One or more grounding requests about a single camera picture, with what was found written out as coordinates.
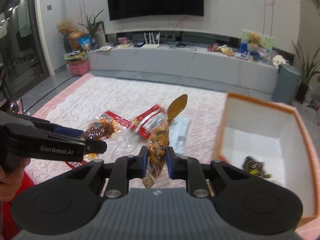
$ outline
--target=human hand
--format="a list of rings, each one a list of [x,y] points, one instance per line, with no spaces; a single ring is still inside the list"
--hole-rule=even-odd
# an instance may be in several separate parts
[[[24,175],[24,168],[30,163],[30,158],[22,158],[20,166],[14,171],[4,173],[0,166],[0,201],[10,201],[21,187]]]

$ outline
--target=pink rug border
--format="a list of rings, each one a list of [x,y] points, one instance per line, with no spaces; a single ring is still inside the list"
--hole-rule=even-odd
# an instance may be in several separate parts
[[[73,82],[70,86],[61,91],[58,95],[52,98],[49,102],[47,102],[44,106],[42,106],[33,117],[46,119],[48,113],[51,110],[54,110],[58,104],[63,102],[67,96],[75,92],[79,87],[81,87],[84,83],[86,83],[89,79],[91,79],[93,75],[91,73],[87,73],[83,75],[81,78]]]

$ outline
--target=pink basket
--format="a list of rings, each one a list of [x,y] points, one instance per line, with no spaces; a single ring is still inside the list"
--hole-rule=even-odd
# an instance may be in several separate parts
[[[71,75],[82,76],[89,71],[89,61],[84,61],[78,64],[69,65]]]

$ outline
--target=sliding glass door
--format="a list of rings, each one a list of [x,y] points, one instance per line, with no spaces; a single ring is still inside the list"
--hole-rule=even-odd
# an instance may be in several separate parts
[[[49,76],[34,0],[3,0],[0,8],[0,53],[15,97],[19,97]]]

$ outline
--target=white lace rug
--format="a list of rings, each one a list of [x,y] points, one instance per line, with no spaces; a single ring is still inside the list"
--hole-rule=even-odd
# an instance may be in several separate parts
[[[191,118],[185,155],[195,157],[201,163],[209,163],[214,158],[214,139],[224,108],[224,93],[178,85],[92,77],[49,111],[46,119],[62,126],[84,130],[94,116],[107,110],[133,118],[156,103],[167,108],[182,94],[188,95],[188,104],[181,115]],[[145,143],[146,140],[141,139],[127,147],[121,137],[110,139],[107,140],[107,151],[100,158],[107,163],[128,154],[137,155]],[[38,184],[69,169],[64,162],[34,159],[26,172]],[[154,185],[184,186],[183,181],[168,178],[166,167]],[[130,181],[130,187],[143,187],[143,184],[140,179],[134,179]]]

